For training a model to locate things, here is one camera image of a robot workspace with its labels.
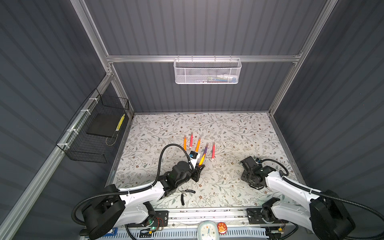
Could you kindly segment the lone orange marker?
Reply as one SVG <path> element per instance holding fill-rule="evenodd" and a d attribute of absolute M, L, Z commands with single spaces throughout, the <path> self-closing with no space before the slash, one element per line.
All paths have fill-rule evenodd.
<path fill-rule="evenodd" d="M 199 166 L 202 166 L 202 165 L 203 165 L 205 158 L 206 158 L 206 154 L 203 154 L 203 155 L 202 155 L 202 158 L 201 158 L 201 160 L 200 160 L 200 162 L 199 162 Z"/>

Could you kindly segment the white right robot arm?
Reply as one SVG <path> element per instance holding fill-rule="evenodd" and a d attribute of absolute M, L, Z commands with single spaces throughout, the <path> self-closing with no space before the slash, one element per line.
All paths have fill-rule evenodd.
<path fill-rule="evenodd" d="M 326 191 L 322 197 L 319 190 L 290 180 L 285 167 L 278 171 L 262 163 L 252 157 L 243 159 L 240 162 L 244 168 L 241 179 L 253 189 L 270 188 L 292 200 L 289 203 L 272 197 L 262 204 L 257 217 L 265 223 L 288 221 L 306 228 L 320 240 L 343 240 L 356 228 L 343 203 L 336 199 L 336 193 Z"/>

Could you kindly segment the pink marker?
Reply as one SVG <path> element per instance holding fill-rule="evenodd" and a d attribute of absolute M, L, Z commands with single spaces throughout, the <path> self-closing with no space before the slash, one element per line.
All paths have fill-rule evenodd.
<path fill-rule="evenodd" d="M 190 150 L 193 148 L 193 145 L 194 145 L 194 133 L 191 132 L 191 134 L 190 134 L 190 145 L 189 145 L 189 149 Z"/>
<path fill-rule="evenodd" d="M 216 143 L 213 142 L 213 145 L 212 145 L 212 157 L 211 157 L 212 160 L 215 159 L 215 152 L 216 152 Z"/>

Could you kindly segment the purple marker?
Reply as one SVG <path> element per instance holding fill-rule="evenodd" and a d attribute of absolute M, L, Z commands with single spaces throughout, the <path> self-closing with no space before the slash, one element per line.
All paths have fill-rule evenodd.
<path fill-rule="evenodd" d="M 208 147 L 209 147 L 209 143 L 207 143 L 207 144 L 206 144 L 206 146 L 205 146 L 204 155 L 206 155 L 206 154 L 207 154 L 207 151 L 208 151 Z"/>

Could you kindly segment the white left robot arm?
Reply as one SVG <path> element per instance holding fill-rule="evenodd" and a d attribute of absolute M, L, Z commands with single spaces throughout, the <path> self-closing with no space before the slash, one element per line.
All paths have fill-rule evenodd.
<path fill-rule="evenodd" d="M 157 218 L 151 201 L 172 195 L 177 188 L 190 179 L 198 182 L 205 165 L 196 165 L 194 170 L 186 162 L 178 162 L 171 171 L 159 176 L 155 185 L 149 185 L 142 192 L 118 189 L 114 184 L 105 188 L 106 192 L 78 204 L 85 226 L 80 236 L 96 240 L 106 235 L 112 228 L 120 225 L 146 227 Z"/>

